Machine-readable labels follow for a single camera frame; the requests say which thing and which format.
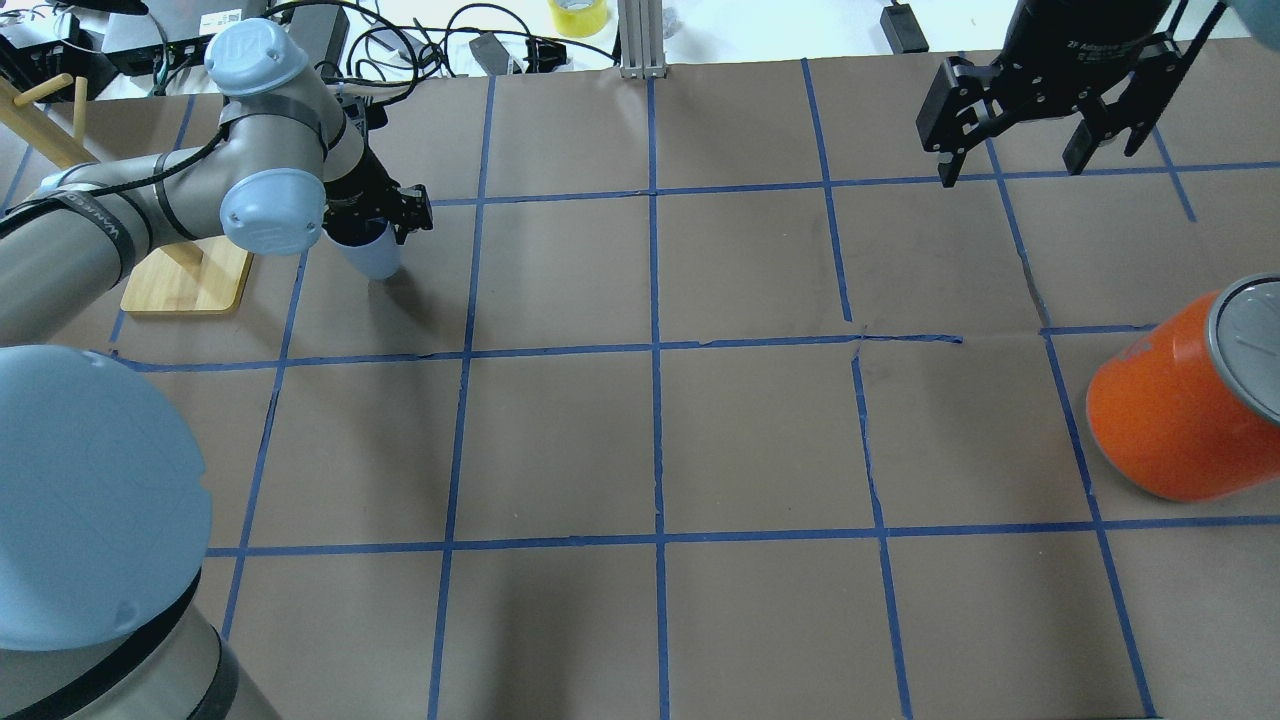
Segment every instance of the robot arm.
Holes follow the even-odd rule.
[[[1146,142],[1210,31],[1226,10],[1219,3],[1184,54],[1156,26],[1172,0],[1019,0],[1005,47],[991,65],[947,58],[915,124],[927,151],[940,152],[938,176],[955,184],[966,154],[1024,120],[1083,119],[1062,151],[1071,174],[1093,152],[1130,131],[1125,155]],[[1280,49],[1280,4],[1234,0],[1263,42]],[[1105,92],[1129,78],[1115,102]]]
[[[0,223],[0,346],[45,340],[172,242],[225,233],[253,252],[297,254],[323,227],[358,254],[430,229],[425,188],[390,178],[279,26],[228,28],[206,67],[229,97],[210,145],[70,168]]]

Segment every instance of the white floor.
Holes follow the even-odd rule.
[[[609,5],[609,22],[599,33],[584,42],[612,50],[617,29],[617,0]],[[1192,0],[1179,38],[1189,38],[1215,0]],[[27,8],[41,0],[12,0],[6,9]],[[518,14],[538,35],[557,35],[548,0],[498,0],[499,5]],[[753,60],[792,60],[799,58],[835,58],[846,55],[887,55],[888,42],[879,27],[881,10],[888,0],[666,0],[663,5],[675,14],[673,33],[666,41],[667,61],[678,63],[745,63]],[[1004,44],[1005,31],[1018,0],[911,0],[920,27],[936,51],[991,50]],[[411,23],[417,18],[426,27],[444,27],[449,17],[465,5],[461,0],[364,0],[364,5],[380,8],[393,22]],[[95,26],[92,13],[83,15],[87,27]],[[485,29],[517,29],[509,17],[492,9],[471,9],[458,18],[457,26]],[[353,19],[348,41],[366,26]],[[1215,37],[1244,37],[1248,32],[1234,12],[1228,12]],[[484,74],[466,47],[470,37],[458,36],[451,42],[451,58],[458,74]],[[518,37],[504,42],[515,55],[522,56]],[[390,59],[390,53],[375,54]],[[570,69],[599,69],[609,61],[589,50],[571,47]],[[116,78],[102,97],[137,97],[150,90],[150,78]],[[172,92],[211,91],[204,70],[186,72],[172,86]]]

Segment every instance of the wooden stand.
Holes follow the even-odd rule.
[[[49,95],[76,85],[72,135],[36,108]],[[88,81],[60,74],[18,92],[0,77],[0,122],[31,143],[59,168],[93,163],[84,149]],[[125,313],[220,314],[239,305],[248,279],[250,254],[225,236],[161,247],[138,263],[124,288],[120,309]]]

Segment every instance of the black power adapter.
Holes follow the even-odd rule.
[[[884,28],[884,37],[895,55],[905,53],[928,53],[929,41],[924,38],[920,23],[915,22],[915,13],[910,5],[899,5],[897,0],[881,13],[881,27]]]

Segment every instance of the sticker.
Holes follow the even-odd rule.
[[[200,15],[200,33],[198,35],[214,35],[229,24],[241,22],[244,17],[244,10],[221,10],[218,13],[206,13]]]

